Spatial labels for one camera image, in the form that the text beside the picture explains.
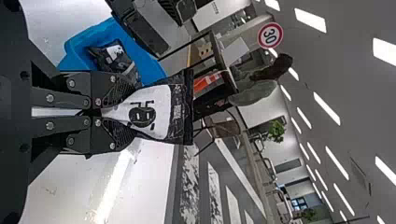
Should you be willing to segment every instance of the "chair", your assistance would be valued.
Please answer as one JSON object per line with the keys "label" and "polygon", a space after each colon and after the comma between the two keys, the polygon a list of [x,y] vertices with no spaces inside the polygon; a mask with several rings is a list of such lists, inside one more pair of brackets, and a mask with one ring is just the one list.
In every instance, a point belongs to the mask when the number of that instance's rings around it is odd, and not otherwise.
{"label": "chair", "polygon": [[208,147],[210,147],[215,142],[216,138],[237,137],[237,135],[241,134],[241,128],[239,127],[235,116],[228,110],[227,112],[232,116],[232,120],[215,123],[213,119],[210,118],[210,116],[201,119],[201,128],[194,130],[194,132],[198,132],[194,135],[194,138],[203,130],[208,130],[212,140],[210,141],[210,143],[206,144],[206,146],[204,146],[199,152],[197,152],[195,156],[198,156]]}

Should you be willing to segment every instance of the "white wall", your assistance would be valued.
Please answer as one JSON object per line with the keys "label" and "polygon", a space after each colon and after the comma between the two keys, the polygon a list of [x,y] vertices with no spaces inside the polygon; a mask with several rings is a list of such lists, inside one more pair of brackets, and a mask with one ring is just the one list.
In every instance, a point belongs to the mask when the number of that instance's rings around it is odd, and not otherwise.
{"label": "white wall", "polygon": [[197,14],[192,19],[198,31],[202,31],[217,21],[249,6],[250,3],[250,0],[215,0],[198,9]]}
{"label": "white wall", "polygon": [[291,199],[300,198],[307,194],[314,193],[315,190],[312,188],[311,181],[305,181],[296,185],[292,185],[290,187],[286,187],[288,194]]}
{"label": "white wall", "polygon": [[285,116],[287,120],[286,132],[284,135],[285,140],[281,144],[265,142],[266,150],[263,152],[263,156],[270,158],[274,165],[300,158],[302,166],[279,174],[277,180],[278,185],[308,177],[308,172],[304,165],[303,154],[298,146],[290,116],[283,99],[283,93],[279,87],[277,87],[268,98],[262,99],[254,105],[239,107],[239,109],[249,128],[270,119]]}

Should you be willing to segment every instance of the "black metal bracket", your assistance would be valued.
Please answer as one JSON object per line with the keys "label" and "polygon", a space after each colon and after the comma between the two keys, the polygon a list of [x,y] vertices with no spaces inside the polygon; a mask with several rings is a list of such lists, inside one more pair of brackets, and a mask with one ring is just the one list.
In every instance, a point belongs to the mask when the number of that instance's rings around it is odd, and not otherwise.
{"label": "black metal bracket", "polygon": [[[122,151],[135,132],[100,117],[134,86],[120,74],[61,73],[29,40],[18,0],[0,1],[0,223],[18,223],[27,188],[59,155]],[[80,109],[70,117],[32,118],[32,107]]]}

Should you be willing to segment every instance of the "ceiling light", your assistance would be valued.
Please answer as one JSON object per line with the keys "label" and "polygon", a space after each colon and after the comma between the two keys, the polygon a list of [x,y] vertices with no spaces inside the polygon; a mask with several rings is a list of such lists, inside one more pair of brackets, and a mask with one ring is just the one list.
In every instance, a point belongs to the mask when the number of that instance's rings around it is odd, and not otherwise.
{"label": "ceiling light", "polygon": [[377,216],[376,220],[378,221],[379,224],[385,224],[384,220],[382,220],[380,216]]}
{"label": "ceiling light", "polygon": [[337,166],[338,170],[340,170],[341,174],[346,178],[346,180],[349,180],[349,174],[347,173],[346,169],[344,169],[344,166],[341,165],[340,161],[335,158],[334,154],[332,154],[332,151],[326,147],[326,152],[327,155],[332,159],[332,162]]}
{"label": "ceiling light", "polygon": [[314,186],[315,191],[317,192],[317,195],[319,196],[319,198],[321,199],[320,193],[318,191],[317,186],[315,185],[315,183],[312,183],[312,186]]}
{"label": "ceiling light", "polygon": [[315,101],[326,111],[326,113],[338,124],[341,125],[340,117],[314,92]]}
{"label": "ceiling light", "polygon": [[283,91],[283,94],[285,94],[285,96],[289,99],[289,101],[291,101],[290,94],[286,91],[286,89],[282,85],[280,85],[280,89]]}
{"label": "ceiling light", "polygon": [[344,215],[343,211],[340,211],[340,215],[341,215],[341,217],[343,218],[343,220],[344,220],[345,222],[347,222],[346,215]]}
{"label": "ceiling light", "polygon": [[332,210],[332,212],[334,212],[334,209],[332,208],[332,205],[329,202],[329,199],[327,198],[326,194],[322,191],[322,195],[324,200],[326,201],[327,205],[329,206],[330,210]]}
{"label": "ceiling light", "polygon": [[296,71],[293,68],[289,68],[289,73],[298,81],[300,80],[298,74],[296,73]]}
{"label": "ceiling light", "polygon": [[276,11],[280,11],[279,3],[276,0],[265,0],[265,5],[275,9]]}
{"label": "ceiling light", "polygon": [[276,58],[277,58],[277,53],[274,49],[268,49]]}
{"label": "ceiling light", "polygon": [[309,119],[305,116],[305,114],[303,113],[303,111],[301,111],[301,109],[299,107],[297,107],[297,113],[304,120],[304,122],[306,123],[306,126],[308,126],[309,129],[312,129],[311,122],[309,122]]}
{"label": "ceiling light", "polygon": [[309,12],[300,10],[299,8],[295,8],[294,12],[296,14],[297,21],[305,23],[323,33],[326,33],[326,21],[323,18]]}
{"label": "ceiling light", "polygon": [[317,176],[319,177],[320,183],[322,183],[323,188],[325,188],[326,190],[329,190],[329,188],[327,188],[326,183],[324,182],[323,178],[321,177],[321,175],[317,169],[315,169],[315,174],[317,174]]}
{"label": "ceiling light", "polygon": [[309,160],[309,155],[308,153],[305,151],[305,148],[303,147],[303,145],[300,143],[300,149],[301,151],[304,153],[304,155],[306,156],[306,159]]}
{"label": "ceiling light", "polygon": [[378,157],[375,157],[375,165],[396,186],[396,174]]}
{"label": "ceiling light", "polygon": [[338,188],[338,186],[334,183],[334,188],[337,191],[338,195],[340,196],[341,200],[343,200],[344,204],[346,205],[347,209],[349,210],[352,216],[355,216],[355,212],[353,211],[352,207],[350,206],[349,202],[347,201],[346,197],[344,196],[343,192]]}
{"label": "ceiling light", "polygon": [[309,167],[309,165],[306,165],[306,169],[308,170],[309,174],[312,176],[312,179],[314,179],[314,181],[317,181],[317,178],[314,176],[314,173],[312,173],[311,167]]}
{"label": "ceiling light", "polygon": [[321,164],[321,160],[320,157],[318,156],[317,152],[312,148],[311,144],[309,144],[309,142],[306,143],[308,145],[309,150],[311,151],[311,153],[314,155],[315,159],[317,159],[317,162],[319,164]]}
{"label": "ceiling light", "polygon": [[373,39],[374,56],[384,62],[396,66],[396,46],[387,41],[377,38]]}
{"label": "ceiling light", "polygon": [[297,122],[294,120],[294,118],[291,118],[291,122],[293,123],[294,127],[296,128],[296,130],[299,132],[299,134],[301,134],[301,129],[298,126]]}

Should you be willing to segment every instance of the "potted plant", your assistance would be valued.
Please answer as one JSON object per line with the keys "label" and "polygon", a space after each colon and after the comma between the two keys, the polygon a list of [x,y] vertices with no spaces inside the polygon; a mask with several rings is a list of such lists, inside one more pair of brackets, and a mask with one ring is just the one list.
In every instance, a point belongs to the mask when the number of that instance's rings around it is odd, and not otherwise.
{"label": "potted plant", "polygon": [[286,129],[283,123],[279,122],[278,120],[270,121],[270,127],[268,129],[268,132],[265,132],[262,135],[262,140],[281,143],[283,142],[283,134],[285,133],[285,131]]}

